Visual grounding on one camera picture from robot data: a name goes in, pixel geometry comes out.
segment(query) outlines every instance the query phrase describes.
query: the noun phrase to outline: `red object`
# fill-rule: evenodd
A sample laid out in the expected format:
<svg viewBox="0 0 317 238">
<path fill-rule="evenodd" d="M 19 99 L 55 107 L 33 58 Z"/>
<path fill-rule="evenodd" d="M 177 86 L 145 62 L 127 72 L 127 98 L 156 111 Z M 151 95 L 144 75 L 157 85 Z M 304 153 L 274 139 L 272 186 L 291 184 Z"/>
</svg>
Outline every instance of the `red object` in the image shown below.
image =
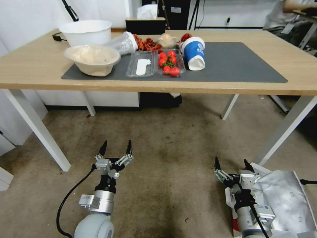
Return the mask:
<svg viewBox="0 0 317 238">
<path fill-rule="evenodd" d="M 165 59 L 160 59 L 159 62 L 158 62 L 158 65 L 160 67 L 165 66 L 165 64 L 166 64 L 166 60 Z"/>
<path fill-rule="evenodd" d="M 173 57 L 175 57 L 176 54 L 175 54 L 174 51 L 169 51 L 169 52 L 167 53 L 167 56 L 173 56 Z"/>
<path fill-rule="evenodd" d="M 172 76 L 177 76 L 177 75 L 179 75 L 179 73 L 180 73 L 180 70 L 179 70 L 179 68 L 177 68 L 177 67 L 174 67 L 174 68 L 172 68 L 171 70 L 170 70 L 170 72 L 169 72 L 169 74 L 170 75 L 172 75 Z"/>
<path fill-rule="evenodd" d="M 159 55 L 160 59 L 165 59 L 166 58 L 166 54 L 164 52 L 161 52 Z"/>
<path fill-rule="evenodd" d="M 142 41 L 137 34 L 133 34 L 136 44 L 138 45 L 138 50 L 140 51 L 154 51 L 162 48 L 160 44 L 156 44 L 152 38 L 147 38 L 145 41 Z"/>
<path fill-rule="evenodd" d="M 176 63 L 176 58 L 172 56 L 169 61 L 174 65 Z"/>
<path fill-rule="evenodd" d="M 240 231 L 238 226 L 238 219 L 232 219 L 232 227 L 234 230 Z"/>
<path fill-rule="evenodd" d="M 164 72 L 165 74 L 169 74 L 170 71 L 171 71 L 171 67 L 170 67 L 170 66 L 165 66 L 165 67 L 163 68 L 163 72 Z"/>
<path fill-rule="evenodd" d="M 185 40 L 187 40 L 187 39 L 189 39 L 189 38 L 191 38 L 191 37 L 193 37 L 191 34 L 186 33 L 186 34 L 184 34 L 184 35 L 182 36 L 181 42 L 184 42 Z"/>
</svg>

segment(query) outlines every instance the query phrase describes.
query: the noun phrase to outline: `paper cup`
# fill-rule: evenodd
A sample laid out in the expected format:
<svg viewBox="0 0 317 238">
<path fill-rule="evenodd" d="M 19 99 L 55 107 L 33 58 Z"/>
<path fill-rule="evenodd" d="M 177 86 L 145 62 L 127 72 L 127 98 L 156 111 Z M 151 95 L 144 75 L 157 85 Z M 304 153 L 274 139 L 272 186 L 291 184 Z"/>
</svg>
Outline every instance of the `paper cup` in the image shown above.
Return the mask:
<svg viewBox="0 0 317 238">
<path fill-rule="evenodd" d="M 205 68 L 205 42 L 200 37 L 191 37 L 180 45 L 190 70 L 202 70 Z"/>
</svg>

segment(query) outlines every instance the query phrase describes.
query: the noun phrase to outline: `wooden table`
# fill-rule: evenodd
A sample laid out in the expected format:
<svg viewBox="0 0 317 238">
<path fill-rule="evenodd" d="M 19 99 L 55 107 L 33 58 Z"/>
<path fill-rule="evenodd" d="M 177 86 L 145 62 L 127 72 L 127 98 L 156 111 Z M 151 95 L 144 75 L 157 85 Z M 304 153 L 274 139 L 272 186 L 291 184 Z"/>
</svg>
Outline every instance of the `wooden table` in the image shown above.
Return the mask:
<svg viewBox="0 0 317 238">
<path fill-rule="evenodd" d="M 308 20 L 312 22 L 313 24 L 311 25 L 310 29 L 302 39 L 301 43 L 299 44 L 299 48 L 302 50 L 304 47 L 307 45 L 308 41 L 312 37 L 312 35 L 316 32 L 317 30 L 317 17 L 309 17 L 307 16 L 306 13 L 300 11 L 300 10 L 294 10 L 293 13 L 300 15 L 301 18 Z"/>
<path fill-rule="evenodd" d="M 169 31 L 181 37 L 188 31 Z M 295 129 L 298 123 L 317 103 L 317 59 L 266 31 L 191 31 L 206 42 L 243 42 L 270 66 L 283 75 L 287 83 L 237 82 L 173 82 L 173 81 L 110 81 L 63 80 L 60 77 L 72 65 L 64 56 L 67 42 L 56 42 L 52 32 L 0 58 L 0 88 L 5 89 L 13 103 L 34 133 L 64 171 L 70 164 L 38 117 L 21 89 L 127 91 L 127 92 L 181 92 L 234 94 L 224 113 L 225 119 L 238 94 L 301 95 L 254 161 L 262 165 Z M 86 105 L 92 115 L 93 106 Z"/>
</svg>

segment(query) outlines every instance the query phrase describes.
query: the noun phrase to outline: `person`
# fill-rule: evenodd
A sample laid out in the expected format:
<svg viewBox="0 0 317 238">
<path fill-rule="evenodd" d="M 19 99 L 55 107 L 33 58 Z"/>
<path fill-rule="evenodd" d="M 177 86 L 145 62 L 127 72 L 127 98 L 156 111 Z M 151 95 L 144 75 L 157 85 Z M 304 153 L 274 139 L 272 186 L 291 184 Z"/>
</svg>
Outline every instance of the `person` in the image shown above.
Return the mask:
<svg viewBox="0 0 317 238">
<path fill-rule="evenodd" d="M 292 13 L 292 11 L 317 8 L 317 3 L 314 3 L 313 0 L 308 1 L 306 4 L 303 2 L 303 0 L 279 0 L 273 10 L 267 15 L 263 30 L 267 30 L 298 47 L 312 26 L 312 23 L 300 19 L 296 20 L 298 15 Z M 283 31 L 288 24 L 294 25 L 293 27 L 291 25 L 288 26 L 288 29 L 291 29 L 291 31 Z M 308 45 L 317 49 L 316 32 L 310 38 Z"/>
</svg>

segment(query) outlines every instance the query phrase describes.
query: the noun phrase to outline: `red tomato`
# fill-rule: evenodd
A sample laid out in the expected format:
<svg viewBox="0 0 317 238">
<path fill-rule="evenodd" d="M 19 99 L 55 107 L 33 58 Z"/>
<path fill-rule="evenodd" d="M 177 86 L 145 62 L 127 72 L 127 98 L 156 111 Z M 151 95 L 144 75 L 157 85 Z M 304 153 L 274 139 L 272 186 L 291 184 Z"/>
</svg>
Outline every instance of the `red tomato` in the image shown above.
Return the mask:
<svg viewBox="0 0 317 238">
<path fill-rule="evenodd" d="M 172 75 L 172 76 L 177 76 L 177 75 L 179 75 L 179 73 L 180 73 L 180 70 L 179 70 L 179 68 L 177 68 L 177 67 L 174 67 L 174 68 L 171 68 L 171 70 L 170 70 L 170 72 L 169 72 L 169 74 L 170 75 Z"/>
<path fill-rule="evenodd" d="M 174 65 L 176 63 L 176 58 L 172 56 L 169 61 Z"/>
<path fill-rule="evenodd" d="M 167 56 L 173 56 L 173 57 L 175 57 L 176 54 L 175 54 L 174 51 L 169 51 L 169 52 L 167 53 Z"/>
<path fill-rule="evenodd" d="M 159 62 L 158 62 L 158 65 L 159 65 L 160 67 L 164 67 L 165 64 L 166 64 L 166 60 L 165 60 L 165 59 L 160 59 Z"/>
<path fill-rule="evenodd" d="M 161 52 L 158 56 L 160 59 L 165 59 L 167 57 L 164 52 Z"/>
<path fill-rule="evenodd" d="M 164 72 L 165 74 L 169 74 L 170 71 L 171 71 L 171 67 L 170 67 L 170 66 L 165 66 L 165 67 L 163 68 L 163 72 Z"/>
</svg>

